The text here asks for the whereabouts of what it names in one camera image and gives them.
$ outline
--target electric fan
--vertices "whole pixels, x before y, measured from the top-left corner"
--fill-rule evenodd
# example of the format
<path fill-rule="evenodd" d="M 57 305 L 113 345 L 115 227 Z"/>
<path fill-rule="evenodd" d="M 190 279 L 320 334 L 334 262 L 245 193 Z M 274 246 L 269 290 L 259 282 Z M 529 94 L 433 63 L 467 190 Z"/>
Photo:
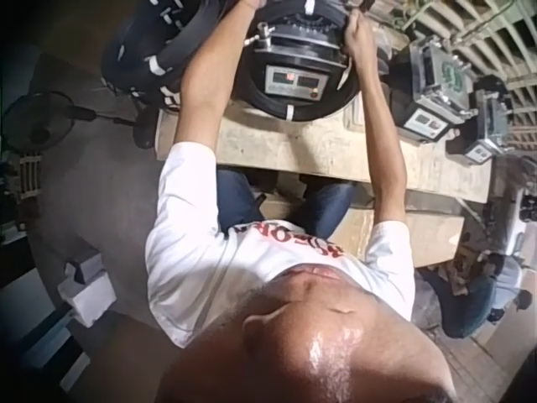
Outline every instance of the electric fan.
<path fill-rule="evenodd" d="M 3 114 L 2 138 L 20 154 L 41 152 L 64 139 L 76 121 L 93 122 L 99 118 L 131 127 L 134 143 L 148 149 L 154 144 L 158 116 L 158 108 L 146 107 L 132 121 L 78 107 L 62 92 L 36 92 L 20 97 Z"/>

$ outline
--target machine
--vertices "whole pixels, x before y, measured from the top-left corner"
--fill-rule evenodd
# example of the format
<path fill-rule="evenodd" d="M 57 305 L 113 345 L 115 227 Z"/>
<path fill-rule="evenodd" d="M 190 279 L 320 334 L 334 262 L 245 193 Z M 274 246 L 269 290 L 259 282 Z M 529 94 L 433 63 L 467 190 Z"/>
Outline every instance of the machine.
<path fill-rule="evenodd" d="M 416 40 L 389 63 L 390 108 L 400 133 L 419 143 L 435 143 L 477 114 L 467 65 L 441 48 L 435 37 Z"/>
<path fill-rule="evenodd" d="M 477 115 L 459 127 L 459 136 L 446 142 L 446 152 L 452 159 L 481 165 L 507 150 L 508 112 L 513 105 L 507 87 L 496 76 L 477 81 L 470 101 Z"/>
<path fill-rule="evenodd" d="M 372 4 L 363 2 L 362 10 Z M 296 122 L 345 107 L 359 91 L 342 43 L 346 23 L 343 7 L 326 0 L 269 1 L 256 12 L 245 41 L 238 96 Z"/>

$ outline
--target blue jeans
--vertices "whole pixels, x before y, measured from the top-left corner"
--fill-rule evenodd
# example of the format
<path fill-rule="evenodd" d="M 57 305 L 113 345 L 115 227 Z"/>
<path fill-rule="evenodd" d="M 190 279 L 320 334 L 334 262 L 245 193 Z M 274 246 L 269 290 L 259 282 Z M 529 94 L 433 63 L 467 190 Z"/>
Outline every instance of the blue jeans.
<path fill-rule="evenodd" d="M 454 296 L 451 284 L 437 272 L 418 269 L 435 290 L 440 302 L 442 330 L 449 338 L 467 338 L 486 320 L 496 295 L 496 280 L 482 275 L 467 283 L 468 294 Z"/>
<path fill-rule="evenodd" d="M 328 239 L 351 206 L 356 187 L 350 181 L 321 181 L 324 183 L 306 188 L 304 202 L 285 221 L 303 228 L 309 235 Z M 234 225 L 264 220 L 240 170 L 217 167 L 216 194 L 218 223 L 224 233 Z"/>

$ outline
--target wooden table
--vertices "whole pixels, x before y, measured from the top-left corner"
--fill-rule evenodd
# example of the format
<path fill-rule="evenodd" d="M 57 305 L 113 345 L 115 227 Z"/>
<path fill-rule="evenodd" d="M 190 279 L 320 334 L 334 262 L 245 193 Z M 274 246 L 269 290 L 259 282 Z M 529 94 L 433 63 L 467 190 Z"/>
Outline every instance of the wooden table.
<path fill-rule="evenodd" d="M 232 102 L 222 120 L 217 160 L 224 165 L 369 182 L 364 127 L 353 125 L 356 131 L 346 128 L 351 126 L 348 123 L 350 110 L 310 123 L 294 123 Z M 156 152 L 160 160 L 169 152 L 176 125 L 177 116 L 161 113 L 156 133 Z M 402 139 L 401 146 L 409 189 L 473 202 L 487 200 L 490 162 L 465 166 L 449 160 L 445 141 L 417 146 Z"/>

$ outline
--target man's arm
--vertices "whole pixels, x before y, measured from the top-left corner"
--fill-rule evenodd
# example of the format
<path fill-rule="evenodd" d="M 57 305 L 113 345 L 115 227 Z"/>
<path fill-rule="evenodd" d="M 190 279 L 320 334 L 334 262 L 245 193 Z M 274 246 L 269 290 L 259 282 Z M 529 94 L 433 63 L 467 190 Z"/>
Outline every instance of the man's arm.
<path fill-rule="evenodd" d="M 190 141 L 216 150 L 244 39 L 262 2 L 239 0 L 190 62 L 181 82 L 181 112 L 174 143 Z"/>
<path fill-rule="evenodd" d="M 353 10 L 346 31 L 362 90 L 375 223 L 405 221 L 406 167 L 397 129 L 378 77 L 377 46 L 369 21 Z"/>

